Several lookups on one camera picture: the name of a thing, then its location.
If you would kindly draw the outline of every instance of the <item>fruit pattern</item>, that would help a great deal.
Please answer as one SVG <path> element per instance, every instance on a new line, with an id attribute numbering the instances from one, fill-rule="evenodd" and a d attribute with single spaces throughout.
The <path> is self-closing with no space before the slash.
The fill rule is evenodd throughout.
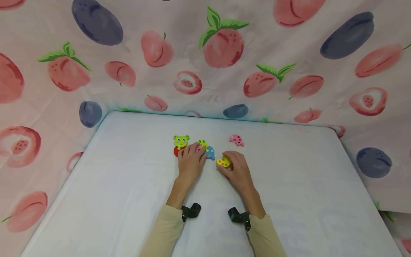
<path id="1" fill-rule="evenodd" d="M 20 12 L 28 8 L 27 2 L 26 0 L 0 0 L 0 12 Z M 272 12 L 270 10 L 270 15 L 273 15 L 274 18 L 271 20 L 272 26 L 287 31 L 309 27 L 319 12 L 327 11 L 323 8 L 325 4 L 326 0 L 276 0 L 272 5 Z M 195 105 L 187 107 L 185 112 L 179 113 L 180 115 L 199 118 L 217 115 L 218 118 L 261 120 L 263 123 L 322 125 L 333 129 L 338 138 L 344 139 L 344 135 L 346 132 L 349 133 L 350 128 L 346 128 L 343 124 L 328 125 L 325 123 L 327 120 L 323 113 L 326 113 L 327 110 L 323 110 L 316 100 L 312 100 L 318 99 L 317 96 L 326 90 L 328 92 L 330 90 L 337 91 L 333 84 L 334 81 L 331 81 L 327 74 L 318 71 L 301 73 L 302 64 L 298 63 L 298 60 L 283 63 L 281 66 L 284 66 L 281 69 L 276 69 L 273 66 L 275 60 L 272 62 L 271 60 L 263 60 L 263 56 L 259 58 L 256 56 L 252 66 L 256 62 L 264 63 L 257 63 L 257 68 L 250 68 L 251 65 L 244 63 L 242 56 L 245 56 L 246 53 L 251 54 L 252 50 L 247 45 L 250 40 L 247 32 L 255 25 L 255 21 L 233 19 L 234 16 L 230 12 L 224 12 L 222 15 L 225 10 L 220 7 L 217 10 L 208 6 L 206 10 L 199 11 L 206 14 L 208 24 L 207 27 L 205 20 L 203 20 L 203 23 L 199 24 L 202 27 L 200 33 L 196 31 L 194 35 L 195 39 L 198 39 L 197 51 L 202 55 L 201 61 L 207 65 L 206 68 L 218 70 L 219 74 L 223 75 L 225 71 L 230 69 L 240 70 L 240 73 L 244 74 L 241 81 L 232 80 L 227 87 L 235 87 L 238 90 L 241 90 L 242 87 L 241 95 L 243 98 L 239 98 L 236 103 L 219 103 L 221 108 L 217 114 L 210 113 L 205 106 Z M 111 10 L 111 6 L 103 6 L 96 0 L 74 0 L 70 15 L 72 15 L 74 24 L 77 25 L 77 31 L 83 37 L 81 40 L 91 42 L 98 47 L 104 47 L 101 49 L 109 52 L 113 47 L 125 49 L 129 33 L 126 27 L 123 29 L 121 17 L 116 17 L 115 14 L 118 15 L 115 10 Z M 339 27 L 333 28 L 334 32 L 324 38 L 325 41 L 322 45 L 315 46 L 317 55 L 332 65 L 355 56 L 355 52 L 360 48 L 366 49 L 363 56 L 357 55 L 359 58 L 351 67 L 352 78 L 358 81 L 366 81 L 372 76 L 383 76 L 386 72 L 395 70 L 395 66 L 400 61 L 409 58 L 407 49 L 411 44 L 405 41 L 377 44 L 376 47 L 367 45 L 368 41 L 374 40 L 374 27 L 378 26 L 378 23 L 374 24 L 374 19 L 377 18 L 368 11 L 353 15 L 342 25 L 339 24 Z M 273 31 L 267 30 L 264 33 L 273 33 L 275 36 Z M 161 27 L 154 28 L 150 26 L 150 23 L 147 23 L 139 38 L 140 42 L 137 39 L 137 43 L 131 46 L 130 50 L 132 53 L 140 51 L 140 59 L 131 61 L 131 59 L 122 60 L 111 56 L 114 58 L 106 59 L 104 63 L 93 66 L 96 72 L 105 72 L 106 78 L 113 82 L 114 86 L 119 85 L 117 88 L 113 87 L 113 92 L 115 90 L 125 90 L 125 92 L 127 90 L 128 92 L 140 90 L 145 86 L 140 85 L 138 81 L 138 71 L 142 69 L 163 73 L 171 66 L 170 64 L 178 65 L 178 59 L 174 57 L 181 54 L 178 53 L 178 44 L 184 43 L 185 39 L 181 38 L 181 35 L 177 35 L 174 30 L 162 31 Z M 82 55 L 81 44 L 76 44 L 75 48 L 79 52 L 76 52 L 70 42 L 66 41 L 60 50 L 48 52 L 37 60 L 41 63 L 47 63 L 47 71 L 44 64 L 40 64 L 40 67 L 44 70 L 43 75 L 48 74 L 50 78 L 50 83 L 45 85 L 49 87 L 49 90 L 57 90 L 62 94 L 75 94 L 75 91 L 78 93 L 81 87 L 92 86 L 91 84 L 94 82 L 92 70 L 79 59 L 82 58 L 88 62 L 87 59 L 90 59 L 90 56 Z M 138 66 L 135 62 L 143 63 L 144 66 Z M 19 103 L 26 97 L 31 97 L 29 92 L 32 94 L 33 91 L 27 88 L 35 85 L 28 85 L 30 78 L 25 76 L 27 73 L 27 66 L 21 61 L 20 56 L 2 49 L 0 53 L 0 107 L 7 108 L 7 106 Z M 197 94 L 201 95 L 213 87 L 209 81 L 208 73 L 194 67 L 182 65 L 167 76 L 168 84 L 164 86 L 169 87 L 171 92 L 182 97 L 192 97 L 194 103 L 196 103 L 194 97 Z M 384 110 L 389 108 L 391 102 L 391 100 L 388 101 L 388 94 L 391 95 L 393 92 L 388 86 L 380 86 L 355 89 L 354 94 L 344 102 L 347 107 L 345 109 L 347 115 L 370 119 L 375 118 L 374 116 L 386 115 L 388 110 Z M 115 109 L 127 112 L 144 111 L 175 114 L 175 102 L 172 101 L 171 97 L 156 95 L 155 89 L 150 89 L 148 93 L 150 95 L 146 96 L 144 96 L 145 93 L 142 93 L 144 100 L 136 102 L 136 108 L 119 103 L 121 107 L 116 105 Z M 260 99 L 275 94 L 285 94 L 284 99 L 288 99 L 290 104 L 306 100 L 312 101 L 305 108 L 294 109 L 293 112 L 290 112 L 293 113 L 291 116 L 282 116 L 279 118 L 281 121 L 269 120 L 271 117 L 255 117 L 256 105 L 254 103 L 258 104 Z M 101 100 L 82 101 L 73 106 L 67 106 L 68 109 L 74 108 L 75 111 L 76 108 L 79 108 L 77 121 L 84 129 L 98 127 L 106 111 L 110 111 L 109 108 L 104 107 L 104 101 Z M 5 165 L 9 168 L 18 169 L 30 166 L 38 161 L 37 155 L 42 151 L 42 137 L 47 135 L 40 130 L 36 131 L 30 128 L 31 124 L 26 125 L 4 124 L 0 127 L 0 159 L 4 160 Z M 370 143 L 365 148 L 357 149 L 356 153 L 356 166 L 367 179 L 385 178 L 395 171 L 396 163 L 394 159 L 391 160 L 393 156 L 391 156 L 389 149 L 374 148 L 373 144 Z M 73 171 L 82 154 L 82 151 L 73 151 L 68 154 L 67 164 L 64 167 L 65 172 L 69 174 Z M 23 232 L 41 219 L 47 206 L 48 197 L 45 192 L 31 192 L 21 198 L 14 209 L 10 211 L 9 217 L 5 217 L 2 223 L 6 225 L 9 232 Z M 403 241 L 403 245 L 408 249 L 410 248 L 410 243 L 407 240 Z"/>

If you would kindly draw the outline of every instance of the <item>hand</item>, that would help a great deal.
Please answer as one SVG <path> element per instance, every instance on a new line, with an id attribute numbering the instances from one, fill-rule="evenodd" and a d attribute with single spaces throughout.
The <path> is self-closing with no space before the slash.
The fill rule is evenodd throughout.
<path id="1" fill-rule="evenodd" d="M 248 168 L 244 155 L 235 151 L 223 152 L 223 155 L 231 160 L 233 168 L 229 171 L 217 164 L 218 171 L 230 180 L 231 184 L 240 195 L 247 194 L 254 190 L 250 169 Z"/>

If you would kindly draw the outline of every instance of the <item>puzzle piece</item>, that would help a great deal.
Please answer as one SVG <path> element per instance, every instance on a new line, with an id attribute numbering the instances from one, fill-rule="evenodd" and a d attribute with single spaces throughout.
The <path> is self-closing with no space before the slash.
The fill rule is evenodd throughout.
<path id="1" fill-rule="evenodd" d="M 234 134 L 230 137 L 230 142 L 234 142 L 236 146 L 244 146 L 244 142 L 242 141 L 242 138 L 237 134 Z"/>

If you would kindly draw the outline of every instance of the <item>peach illustration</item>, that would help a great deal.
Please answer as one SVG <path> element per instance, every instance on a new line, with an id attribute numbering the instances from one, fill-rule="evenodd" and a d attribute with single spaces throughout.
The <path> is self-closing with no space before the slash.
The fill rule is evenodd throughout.
<path id="1" fill-rule="evenodd" d="M 90 82 L 91 69 L 74 55 L 74 49 L 65 42 L 62 51 L 52 51 L 38 59 L 48 63 L 48 75 L 53 83 L 63 91 L 74 91 Z"/>
<path id="2" fill-rule="evenodd" d="M 410 46 L 402 48 L 401 44 L 390 44 L 372 51 L 357 64 L 356 76 L 365 78 L 390 69 L 401 60 L 403 51 Z"/>
<path id="3" fill-rule="evenodd" d="M 295 118 L 294 121 L 298 123 L 308 123 L 312 120 L 318 119 L 321 114 L 323 113 L 322 110 L 319 109 L 309 109 L 306 111 L 300 112 Z"/>
<path id="4" fill-rule="evenodd" d="M 165 111 L 168 108 L 166 101 L 158 96 L 147 95 L 147 97 L 144 98 L 144 104 L 153 111 Z"/>
<path id="5" fill-rule="evenodd" d="M 332 126 L 329 125 L 328 127 L 332 128 L 335 133 L 337 134 L 338 138 L 342 138 L 345 134 L 345 127 L 344 126 Z"/>
<path id="6" fill-rule="evenodd" d="M 8 11 L 19 8 L 26 0 L 0 0 L 0 10 Z"/>
<path id="7" fill-rule="evenodd" d="M 66 171 L 68 173 L 71 173 L 73 171 L 74 167 L 76 166 L 77 162 L 79 161 L 82 155 L 83 155 L 83 152 L 78 152 L 78 153 L 73 154 L 73 156 L 70 157 L 67 163 L 67 167 L 66 167 Z"/>
<path id="8" fill-rule="evenodd" d="M 179 72 L 173 84 L 178 92 L 187 95 L 194 95 L 200 92 L 203 87 L 201 79 L 195 73 L 187 70 Z"/>
<path id="9" fill-rule="evenodd" d="M 112 61 L 106 63 L 105 66 L 107 75 L 120 83 L 132 88 L 136 85 L 136 73 L 128 64 Z"/>
<path id="10" fill-rule="evenodd" d="M 168 64 L 174 55 L 173 46 L 166 41 L 166 33 L 164 33 L 164 37 L 161 37 L 153 30 L 143 34 L 141 48 L 145 61 L 151 67 L 161 67 Z"/>
<path id="11" fill-rule="evenodd" d="M 359 114 L 375 116 L 380 114 L 387 104 L 388 93 L 382 88 L 371 87 L 356 93 L 349 100 L 350 106 Z"/>
<path id="12" fill-rule="evenodd" d="M 273 66 L 257 63 L 257 67 L 261 71 L 254 72 L 245 80 L 243 87 L 244 95 L 247 97 L 257 97 L 268 93 L 277 83 L 281 83 L 284 80 L 285 74 L 290 72 L 294 66 L 295 63 L 277 71 Z"/>
<path id="13" fill-rule="evenodd" d="M 18 67 L 0 53 L 0 104 L 11 103 L 21 97 L 24 79 Z"/>
<path id="14" fill-rule="evenodd" d="M 317 93 L 324 84 L 324 78 L 316 75 L 304 76 L 290 87 L 291 98 L 305 98 Z"/>
<path id="15" fill-rule="evenodd" d="M 291 28 L 311 19 L 326 0 L 276 0 L 274 19 L 278 25 Z"/>
<path id="16" fill-rule="evenodd" d="M 42 191 L 24 196 L 14 207 L 9 217 L 3 219 L 7 230 L 12 233 L 23 232 L 39 221 L 47 208 L 47 194 Z"/>
<path id="17" fill-rule="evenodd" d="M 216 10 L 207 7 L 207 21 L 210 25 L 201 35 L 199 49 L 203 48 L 206 63 L 213 68 L 233 66 L 244 50 L 244 40 L 237 31 L 248 25 L 233 19 L 221 20 Z"/>
<path id="18" fill-rule="evenodd" d="M 36 159 L 40 145 L 40 135 L 29 127 L 8 127 L 0 131 L 0 155 L 8 157 L 6 164 L 9 167 L 30 165 Z"/>

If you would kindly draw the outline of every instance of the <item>peach print fabric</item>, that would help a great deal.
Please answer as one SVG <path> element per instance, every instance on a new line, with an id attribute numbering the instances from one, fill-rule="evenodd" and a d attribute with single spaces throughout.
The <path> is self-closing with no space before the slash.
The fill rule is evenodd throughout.
<path id="1" fill-rule="evenodd" d="M 107 112 L 330 127 L 411 256 L 407 0 L 0 0 L 0 248 Z"/>

